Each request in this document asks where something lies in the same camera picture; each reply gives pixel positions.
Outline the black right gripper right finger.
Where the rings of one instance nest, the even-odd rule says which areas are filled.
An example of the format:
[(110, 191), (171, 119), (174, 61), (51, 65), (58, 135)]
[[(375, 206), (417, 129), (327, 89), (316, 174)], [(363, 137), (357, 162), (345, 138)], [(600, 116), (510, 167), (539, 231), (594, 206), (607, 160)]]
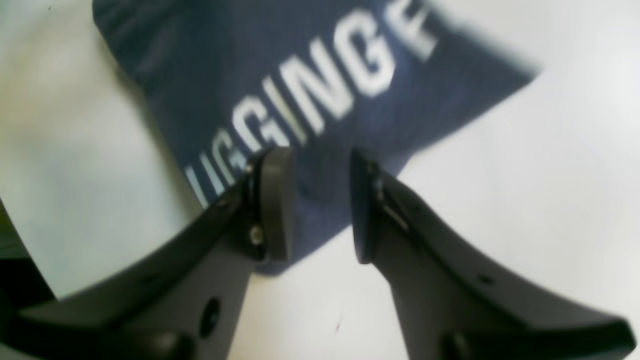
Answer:
[(358, 148), (350, 209), (357, 258), (389, 284), (411, 360), (623, 360), (637, 346), (626, 319), (498, 264)]

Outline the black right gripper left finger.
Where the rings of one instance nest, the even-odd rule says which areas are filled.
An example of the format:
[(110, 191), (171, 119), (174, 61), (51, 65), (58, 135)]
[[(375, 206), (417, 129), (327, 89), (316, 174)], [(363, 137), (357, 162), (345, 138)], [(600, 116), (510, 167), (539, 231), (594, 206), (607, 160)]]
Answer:
[(1, 342), (41, 360), (224, 360), (256, 267), (291, 259), (295, 152), (249, 161), (180, 234), (84, 291), (23, 309), (1, 292)]

